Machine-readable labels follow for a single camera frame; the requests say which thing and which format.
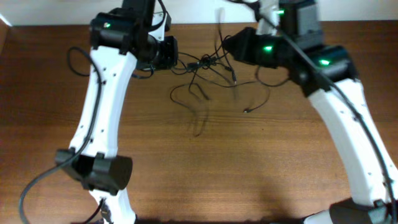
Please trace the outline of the black USB cable long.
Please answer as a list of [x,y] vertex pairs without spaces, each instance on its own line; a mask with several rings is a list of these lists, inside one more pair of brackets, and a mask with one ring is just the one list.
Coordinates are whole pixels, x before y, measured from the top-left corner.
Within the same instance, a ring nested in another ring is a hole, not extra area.
[[[192,61],[185,63],[182,59],[178,59],[178,63],[182,66],[172,67],[171,72],[177,76],[190,75],[190,80],[187,83],[173,87],[169,97],[172,103],[189,110],[192,114],[192,120],[188,127],[192,128],[192,135],[196,138],[202,135],[206,128],[212,101],[212,97],[206,92],[203,85],[207,83],[233,90],[236,87],[236,75],[234,68],[229,63],[227,53],[219,54],[218,51],[215,51],[212,54],[205,54],[201,57],[185,52],[179,52],[178,54],[188,57]],[[200,75],[202,71],[214,73],[226,83],[220,84],[210,78],[205,78]]]

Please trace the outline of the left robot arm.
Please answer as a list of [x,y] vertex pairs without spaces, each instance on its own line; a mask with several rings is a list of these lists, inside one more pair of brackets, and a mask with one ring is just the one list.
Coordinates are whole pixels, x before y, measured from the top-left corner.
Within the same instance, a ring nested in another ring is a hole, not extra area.
[[134,223],[127,185],[132,159],[118,154],[124,98],[135,70],[166,70],[177,63],[177,41],[166,36],[171,18],[155,1],[124,1],[90,23],[90,79],[78,129],[55,162],[96,200],[103,223]]

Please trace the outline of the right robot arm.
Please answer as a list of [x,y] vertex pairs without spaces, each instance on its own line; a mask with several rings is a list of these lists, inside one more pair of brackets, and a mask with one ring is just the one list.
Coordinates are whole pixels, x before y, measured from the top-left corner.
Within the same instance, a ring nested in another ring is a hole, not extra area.
[[316,109],[343,161],[350,198],[299,223],[396,223],[397,167],[369,112],[348,51],[327,45],[316,1],[249,3],[258,27],[223,42],[236,61],[257,68],[286,68]]

